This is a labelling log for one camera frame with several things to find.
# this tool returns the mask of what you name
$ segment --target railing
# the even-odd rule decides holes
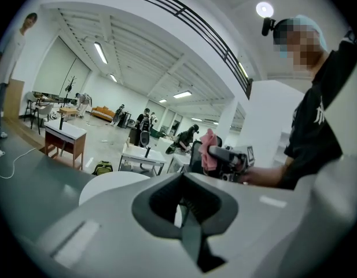
[[[178,0],[145,0],[168,12],[189,25],[217,52],[230,68],[244,92],[249,86],[249,80],[241,71],[237,58],[218,33],[195,11]]]

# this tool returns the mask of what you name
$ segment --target white cable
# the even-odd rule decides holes
[[[20,155],[20,156],[18,156],[17,158],[15,158],[15,160],[14,160],[13,163],[12,163],[13,170],[12,170],[12,174],[11,174],[10,177],[3,177],[3,176],[1,176],[1,175],[0,175],[0,177],[3,178],[3,179],[10,179],[11,177],[13,177],[13,176],[14,176],[14,173],[15,173],[15,162],[16,162],[16,160],[20,159],[20,158],[21,158],[22,156],[24,156],[24,155],[27,155],[28,153],[30,153],[31,151],[33,151],[33,150],[35,150],[35,149],[36,149],[36,148],[33,148],[33,149],[29,150],[28,152],[26,152],[25,154]]]

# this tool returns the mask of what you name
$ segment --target gray chair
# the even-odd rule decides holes
[[[37,98],[33,95],[32,92],[28,92],[26,95],[25,95],[26,99],[27,99],[27,107],[25,109],[25,114],[24,114],[24,121],[25,121],[25,118],[27,116],[27,111],[29,109],[29,113],[30,115],[32,115],[32,110],[33,109],[33,104],[36,104],[37,103]]]
[[[51,113],[52,107],[53,107],[53,104],[49,104],[44,108],[37,108],[32,114],[32,120],[31,120],[30,128],[31,129],[33,128],[33,121],[37,117],[39,135],[41,134],[40,127],[42,126],[43,119],[47,118],[47,121],[50,120],[50,113]]]

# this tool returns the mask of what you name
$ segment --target sofa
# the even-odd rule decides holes
[[[98,106],[98,107],[92,108],[91,115],[97,116],[98,118],[102,118],[102,119],[105,119],[105,120],[108,120],[109,122],[111,122],[113,120],[115,113],[113,111],[111,111],[106,106],[104,106],[104,107]]]

